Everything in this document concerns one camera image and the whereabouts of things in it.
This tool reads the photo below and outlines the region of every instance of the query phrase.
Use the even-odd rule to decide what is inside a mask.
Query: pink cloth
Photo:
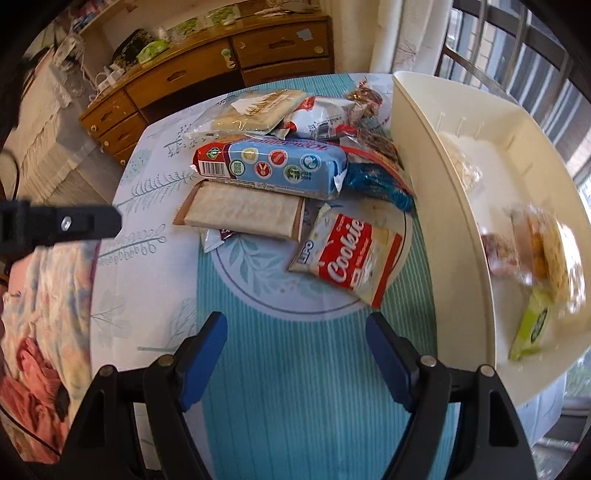
[[[17,350],[17,365],[21,382],[10,375],[0,381],[0,400],[14,419],[58,452],[66,442],[67,418],[59,419],[55,400],[61,380],[56,370],[45,360],[35,341],[22,340]],[[36,440],[30,441],[33,453],[43,463],[56,462],[57,456]]]

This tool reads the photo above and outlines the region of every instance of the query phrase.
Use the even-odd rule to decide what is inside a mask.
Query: window
[[[591,212],[591,89],[581,71],[519,0],[453,6],[437,75],[522,105],[562,156]]]

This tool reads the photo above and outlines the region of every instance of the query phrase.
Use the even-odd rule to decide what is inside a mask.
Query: curtain
[[[435,73],[453,0],[317,1],[333,20],[337,72]]]

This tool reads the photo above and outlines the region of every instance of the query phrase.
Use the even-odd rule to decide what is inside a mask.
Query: round icon on package
[[[313,153],[308,153],[300,159],[300,165],[304,170],[316,171],[320,168],[320,157]]]
[[[266,161],[260,161],[255,165],[255,173],[262,179],[268,179],[273,170]]]
[[[240,156],[246,163],[252,165],[258,159],[258,150],[255,147],[248,147],[242,150]]]
[[[289,183],[299,183],[302,181],[302,170],[297,165],[289,165],[285,167],[283,176]]]
[[[240,160],[234,160],[232,162],[230,162],[230,171],[236,176],[239,177],[240,175],[242,175],[246,170],[246,167],[244,166],[244,163],[242,163]]]
[[[273,150],[269,153],[269,160],[274,167],[282,167],[287,161],[287,152],[285,150]]]

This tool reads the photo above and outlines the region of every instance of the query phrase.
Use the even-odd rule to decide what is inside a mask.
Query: metal screw
[[[480,368],[480,373],[485,377],[494,377],[495,369],[492,368],[490,365],[482,365]]]
[[[72,219],[68,216],[65,216],[64,219],[61,221],[61,231],[67,232],[72,225]]]
[[[163,355],[158,358],[158,365],[161,367],[170,367],[174,363],[174,357],[172,355]]]
[[[99,370],[99,375],[101,377],[108,377],[112,373],[113,373],[113,365],[105,365],[104,367],[101,367]]]
[[[431,355],[423,355],[421,357],[421,363],[425,365],[425,367],[434,367],[437,365],[437,359]]]

